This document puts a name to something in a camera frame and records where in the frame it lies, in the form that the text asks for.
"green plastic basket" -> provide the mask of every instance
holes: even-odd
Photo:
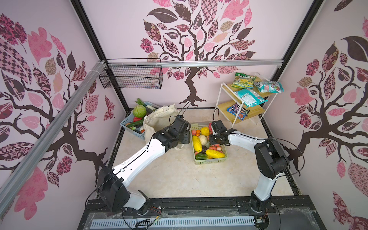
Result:
[[[191,124],[192,127],[191,127],[190,131],[192,131],[192,130],[200,130],[203,127],[208,127],[209,123],[211,123],[211,122],[209,121],[209,122],[192,123]],[[225,157],[224,158],[213,158],[213,159],[206,159],[206,160],[196,160],[195,159],[195,154],[194,154],[195,151],[194,151],[194,146],[193,146],[193,140],[192,140],[192,138],[190,138],[190,142],[192,144],[192,151],[193,151],[193,157],[194,157],[195,164],[209,164],[209,163],[224,162],[227,159],[226,147],[225,147],[225,145],[220,145],[221,146],[221,151],[225,154]]]

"metal vent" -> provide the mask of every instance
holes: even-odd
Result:
[[[126,220],[130,227],[135,227],[137,221],[142,219]],[[232,216],[232,217],[183,217],[183,218],[162,218],[150,228],[154,227],[211,227],[211,226],[244,226],[254,225],[253,216]],[[117,229],[128,228],[123,219],[93,220],[90,229]]]

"plastic basket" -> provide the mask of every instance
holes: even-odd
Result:
[[[150,106],[153,106],[155,109],[158,109],[158,108],[161,108],[161,106],[158,106],[158,105],[155,105],[155,104],[152,104],[150,102],[144,102],[145,105],[150,105]],[[139,137],[140,139],[143,139],[144,140],[144,133],[142,134],[139,134],[137,132],[135,132],[134,130],[131,130],[130,128],[126,127],[125,125],[129,122],[133,122],[133,119],[134,119],[134,114],[133,114],[133,111],[130,113],[129,116],[127,116],[127,118],[125,118],[121,123],[120,125],[124,127],[125,131],[128,131],[130,132],[131,134]]]
[[[200,130],[203,127],[208,127],[209,122],[200,122],[200,123],[192,123],[192,127],[191,127],[191,131],[192,130]],[[192,151],[193,151],[193,157],[194,157],[194,161],[195,164],[209,164],[209,163],[217,163],[217,162],[224,162],[227,159],[227,152],[226,152],[226,147],[225,145],[220,145],[221,146],[221,151],[225,154],[224,158],[213,158],[213,159],[206,159],[206,160],[196,160],[195,159],[195,151],[194,151],[194,146],[193,146],[193,140],[192,138],[190,138],[190,142],[192,144]]]

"red pepper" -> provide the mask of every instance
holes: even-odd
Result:
[[[133,122],[140,121],[140,120],[142,120],[141,117],[134,117]]]

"cabbage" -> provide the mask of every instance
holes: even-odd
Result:
[[[143,105],[137,105],[136,107],[134,107],[133,109],[133,114],[135,117],[144,117],[146,116],[147,110],[146,107],[144,107]]]

